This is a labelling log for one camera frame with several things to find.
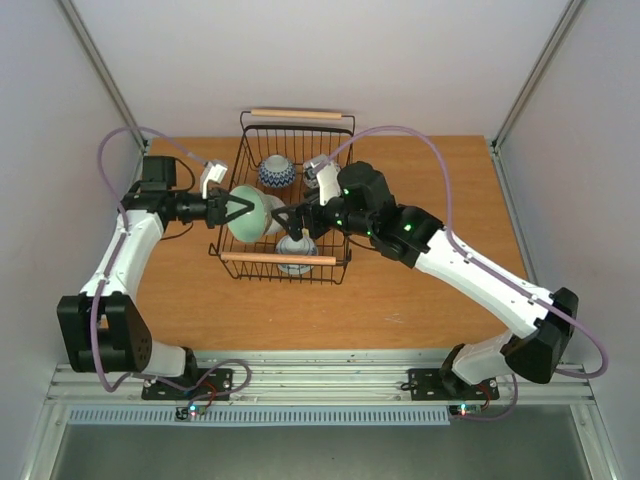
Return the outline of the pale green celadon bowl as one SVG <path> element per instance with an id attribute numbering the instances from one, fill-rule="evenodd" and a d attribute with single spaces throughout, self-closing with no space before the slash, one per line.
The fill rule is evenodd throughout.
<path id="1" fill-rule="evenodd" d="M 281 199 L 250 185 L 236 186 L 230 194 L 253 204 L 251 211 L 227 224 L 236 240 L 243 243 L 255 243 L 263 236 L 277 234 L 283 230 L 283 227 L 271 215 L 274 209 L 284 207 L 284 202 Z"/>

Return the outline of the red patterned bowl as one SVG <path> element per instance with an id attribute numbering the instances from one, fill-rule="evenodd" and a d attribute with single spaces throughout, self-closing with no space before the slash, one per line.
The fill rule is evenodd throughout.
<path id="1" fill-rule="evenodd" d="M 281 189 L 291 186 L 296 178 L 294 164 L 282 155 L 265 158 L 258 170 L 260 183 L 268 188 Z"/>

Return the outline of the white bowl with brown diamonds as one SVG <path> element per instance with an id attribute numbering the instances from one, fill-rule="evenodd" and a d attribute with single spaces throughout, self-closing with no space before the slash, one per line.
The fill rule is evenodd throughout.
<path id="1" fill-rule="evenodd" d="M 316 167 L 321 164 L 321 161 L 309 160 L 303 164 L 302 179 L 304 184 L 309 189 L 317 189 L 319 183 L 317 180 Z"/>

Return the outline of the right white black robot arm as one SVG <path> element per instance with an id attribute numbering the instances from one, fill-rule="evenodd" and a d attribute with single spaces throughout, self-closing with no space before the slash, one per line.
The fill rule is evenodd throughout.
<path id="1" fill-rule="evenodd" d="M 397 203 L 384 175 L 366 162 L 327 165 L 317 182 L 302 202 L 272 212 L 289 236 L 318 238 L 331 229 L 363 236 L 383 257 L 447 283 L 505 325 L 505 333 L 448 354 L 439 377 L 450 397 L 502 375 L 550 382 L 574 332 L 575 293 L 538 287 L 463 245 L 437 217 Z"/>

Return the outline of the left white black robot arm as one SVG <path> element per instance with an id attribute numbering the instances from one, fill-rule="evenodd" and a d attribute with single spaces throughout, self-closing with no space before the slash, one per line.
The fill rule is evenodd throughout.
<path id="1" fill-rule="evenodd" d="M 97 270 L 78 294 L 62 297 L 57 305 L 71 368 L 97 374 L 108 392 L 119 386 L 107 380 L 109 372 L 157 379 L 179 398 L 195 395 L 205 380 L 192 350 L 153 339 L 136 306 L 139 284 L 170 223 L 202 222 L 213 229 L 255 207 L 219 187 L 226 173 L 220 164 L 208 163 L 202 176 L 192 179 L 199 192 L 178 188 L 177 161 L 144 159 L 141 178 L 118 198 L 114 233 Z"/>

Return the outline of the left circuit board with leds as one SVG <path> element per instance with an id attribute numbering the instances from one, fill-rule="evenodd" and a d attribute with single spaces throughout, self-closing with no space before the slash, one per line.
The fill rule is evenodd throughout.
<path id="1" fill-rule="evenodd" d="M 202 417 L 207 413 L 206 406 L 191 405 L 188 407 L 177 407 L 175 409 L 174 418 L 176 421 L 193 421 L 198 417 Z"/>

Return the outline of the circuit board with leds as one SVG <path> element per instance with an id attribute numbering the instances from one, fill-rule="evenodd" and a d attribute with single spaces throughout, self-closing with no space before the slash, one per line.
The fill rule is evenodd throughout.
<path id="1" fill-rule="evenodd" d="M 485 410 L 483 405 L 461 403 L 449 406 L 449 413 L 456 417 L 473 417 L 481 415 Z"/>
<path id="2" fill-rule="evenodd" d="M 174 418 L 176 421 L 193 421 L 198 417 L 202 417 L 207 413 L 206 406 L 191 405 L 188 407 L 177 407 L 175 409 Z"/>

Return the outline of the right circuit board with leds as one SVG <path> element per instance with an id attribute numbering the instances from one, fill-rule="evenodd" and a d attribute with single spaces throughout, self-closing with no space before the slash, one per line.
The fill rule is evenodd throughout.
<path id="1" fill-rule="evenodd" d="M 483 405 L 461 403 L 449 406 L 449 413 L 456 417 L 473 417 L 481 415 L 485 410 Z"/>

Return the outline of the aluminium rail frame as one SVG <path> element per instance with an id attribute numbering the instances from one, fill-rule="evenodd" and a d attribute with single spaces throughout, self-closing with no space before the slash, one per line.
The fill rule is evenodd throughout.
<path id="1" fill-rule="evenodd" d="M 225 359 L 244 360 L 253 375 L 247 388 L 232 394 L 230 405 L 409 405 L 400 390 L 410 368 L 439 367 L 448 349 L 196 351 L 198 366 Z M 518 377 L 520 405 L 594 405 L 587 380 L 555 375 L 538 385 Z M 127 379 L 115 393 L 97 376 L 56 366 L 45 404 L 142 405 L 143 383 Z"/>

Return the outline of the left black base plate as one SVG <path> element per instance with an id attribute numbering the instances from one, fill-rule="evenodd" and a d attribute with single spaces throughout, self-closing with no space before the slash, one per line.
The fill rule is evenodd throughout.
<path id="1" fill-rule="evenodd" d="M 191 377 L 155 380 L 143 387 L 141 398 L 146 401 L 187 401 L 201 395 L 208 399 L 215 392 L 215 400 L 227 400 L 229 391 L 234 386 L 233 370 L 231 368 L 216 369 L 201 384 L 195 386 L 196 381 L 204 373 L 205 369 L 199 368 Z"/>

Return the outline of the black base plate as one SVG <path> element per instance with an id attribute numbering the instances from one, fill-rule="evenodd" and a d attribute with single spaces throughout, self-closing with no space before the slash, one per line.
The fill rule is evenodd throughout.
<path id="1" fill-rule="evenodd" d="M 208 399 L 215 392 L 215 400 L 227 400 L 229 391 L 234 386 L 233 370 L 231 368 L 216 369 L 201 384 L 195 386 L 196 381 L 204 373 L 205 369 L 199 368 L 191 377 L 155 380 L 143 387 L 141 398 L 146 401 L 187 401 L 201 395 Z"/>
<path id="2" fill-rule="evenodd" d="M 413 401 L 493 401 L 500 398 L 494 381 L 490 378 L 470 385 L 437 368 L 412 368 L 407 371 L 407 381 L 400 385 L 400 390 L 408 392 Z"/>

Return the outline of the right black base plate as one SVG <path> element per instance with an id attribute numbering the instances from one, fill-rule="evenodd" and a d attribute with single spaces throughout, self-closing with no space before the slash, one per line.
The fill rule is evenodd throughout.
<path id="1" fill-rule="evenodd" d="M 493 401 L 500 398 L 494 381 L 490 378 L 470 385 L 437 368 L 412 368 L 407 371 L 407 381 L 400 385 L 400 390 L 408 392 L 413 401 Z"/>

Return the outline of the left aluminium corner post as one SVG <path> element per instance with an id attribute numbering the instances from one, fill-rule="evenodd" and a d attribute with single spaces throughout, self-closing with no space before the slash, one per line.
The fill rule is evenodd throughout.
<path id="1" fill-rule="evenodd" d="M 118 87 L 115 78 L 113 77 L 107 63 L 105 62 L 100 49 L 93 39 L 86 22 L 84 21 L 78 7 L 72 0 L 56 0 L 55 4 L 61 11 L 68 26 L 73 32 L 77 42 L 83 50 L 89 64 L 96 73 L 103 88 L 108 94 L 111 102 L 117 110 L 121 120 L 127 127 L 132 127 L 131 136 L 136 144 L 144 149 L 147 145 L 146 140 L 141 133 L 137 131 L 137 121 L 129 108 L 124 96 Z"/>

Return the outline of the aluminium corner post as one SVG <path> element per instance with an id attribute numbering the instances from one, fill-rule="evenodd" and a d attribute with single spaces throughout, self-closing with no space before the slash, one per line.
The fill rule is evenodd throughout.
<path id="1" fill-rule="evenodd" d="M 567 1 L 555 22 L 542 50 L 520 88 L 513 104 L 511 105 L 504 121 L 498 129 L 490 145 L 494 151 L 498 151 L 507 140 L 509 134 L 523 114 L 526 106 L 534 96 L 540 82 L 550 68 L 555 56 L 564 44 L 574 24 L 586 5 L 585 0 Z"/>
<path id="2" fill-rule="evenodd" d="M 78 7 L 72 0 L 56 0 L 55 4 L 61 11 L 68 26 L 73 32 L 77 42 L 83 50 L 89 64 L 96 73 L 103 88 L 108 94 L 111 102 L 117 110 L 121 120 L 127 127 L 132 127 L 131 136 L 136 144 L 144 149 L 147 145 L 146 140 L 141 133 L 137 131 L 137 121 L 129 108 L 124 96 L 118 87 L 115 78 L 113 77 L 107 63 L 105 62 L 100 49 L 93 39 L 86 22 L 84 21 Z"/>

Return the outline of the right aluminium corner post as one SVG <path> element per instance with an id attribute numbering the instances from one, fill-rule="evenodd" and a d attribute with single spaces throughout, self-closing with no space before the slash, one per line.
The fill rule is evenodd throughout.
<path id="1" fill-rule="evenodd" d="M 490 145 L 494 151 L 498 151 L 507 140 L 509 134 L 523 114 L 526 106 L 534 96 L 540 82 L 550 68 L 555 56 L 564 44 L 574 24 L 586 5 L 585 0 L 567 1 L 555 22 L 542 50 L 520 88 L 513 104 L 511 105 L 504 121 L 498 129 Z"/>

